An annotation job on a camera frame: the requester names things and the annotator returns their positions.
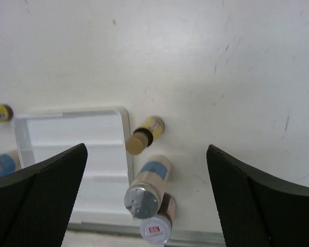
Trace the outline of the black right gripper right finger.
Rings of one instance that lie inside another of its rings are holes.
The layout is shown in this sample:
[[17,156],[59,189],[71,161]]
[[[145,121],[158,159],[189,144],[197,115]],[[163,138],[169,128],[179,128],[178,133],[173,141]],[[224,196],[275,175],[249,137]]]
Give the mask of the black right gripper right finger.
[[309,187],[214,145],[208,147],[207,165],[226,246],[309,246]]

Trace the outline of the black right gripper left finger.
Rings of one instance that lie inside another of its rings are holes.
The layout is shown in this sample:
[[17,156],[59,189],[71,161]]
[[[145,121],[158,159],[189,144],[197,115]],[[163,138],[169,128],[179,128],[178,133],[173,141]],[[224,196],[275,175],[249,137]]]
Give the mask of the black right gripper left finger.
[[0,177],[0,246],[61,246],[88,151],[81,143]]

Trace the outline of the blue label shaker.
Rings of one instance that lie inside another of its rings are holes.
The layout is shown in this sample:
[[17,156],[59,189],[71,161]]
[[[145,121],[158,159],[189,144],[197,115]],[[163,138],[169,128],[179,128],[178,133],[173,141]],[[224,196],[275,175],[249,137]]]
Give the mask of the blue label shaker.
[[21,167],[17,150],[0,154],[0,177],[6,176],[19,170]]
[[148,219],[160,209],[172,169],[164,155],[153,155],[126,191],[124,204],[134,218]]

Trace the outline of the yellow bottle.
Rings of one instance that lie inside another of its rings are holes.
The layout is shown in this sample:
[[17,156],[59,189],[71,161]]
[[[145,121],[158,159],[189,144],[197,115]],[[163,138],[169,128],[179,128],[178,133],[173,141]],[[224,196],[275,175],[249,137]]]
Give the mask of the yellow bottle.
[[12,108],[7,104],[0,104],[0,122],[10,121],[12,118]]

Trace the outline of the white cap spice jar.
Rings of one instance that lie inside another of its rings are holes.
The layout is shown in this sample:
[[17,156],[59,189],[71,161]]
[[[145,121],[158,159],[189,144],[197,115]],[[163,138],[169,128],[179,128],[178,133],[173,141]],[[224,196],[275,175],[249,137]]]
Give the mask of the white cap spice jar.
[[165,193],[159,211],[153,217],[142,221],[140,226],[142,238],[149,244],[166,244],[171,237],[175,212],[176,200]]

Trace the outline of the yellow bottle tan cap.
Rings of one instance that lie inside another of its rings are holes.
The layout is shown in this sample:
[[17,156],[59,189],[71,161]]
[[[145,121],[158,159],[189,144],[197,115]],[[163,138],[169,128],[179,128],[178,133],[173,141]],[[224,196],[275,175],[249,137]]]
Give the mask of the yellow bottle tan cap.
[[126,150],[132,155],[141,154],[164,132],[164,122],[157,116],[148,117],[125,142]]

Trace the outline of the white tiered plastic tray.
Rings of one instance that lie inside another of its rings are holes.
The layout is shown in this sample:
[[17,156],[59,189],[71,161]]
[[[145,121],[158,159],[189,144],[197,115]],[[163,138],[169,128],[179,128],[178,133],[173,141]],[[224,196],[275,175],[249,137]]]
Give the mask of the white tiered plastic tray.
[[167,189],[177,210],[170,246],[224,246],[210,188],[205,151],[200,157],[170,150],[166,141],[140,156],[125,149],[130,135],[123,108],[29,114],[12,122],[22,167],[52,157],[78,143],[88,149],[88,161],[69,229],[140,238],[140,220],[125,209],[123,199],[142,165],[154,154],[173,164]]

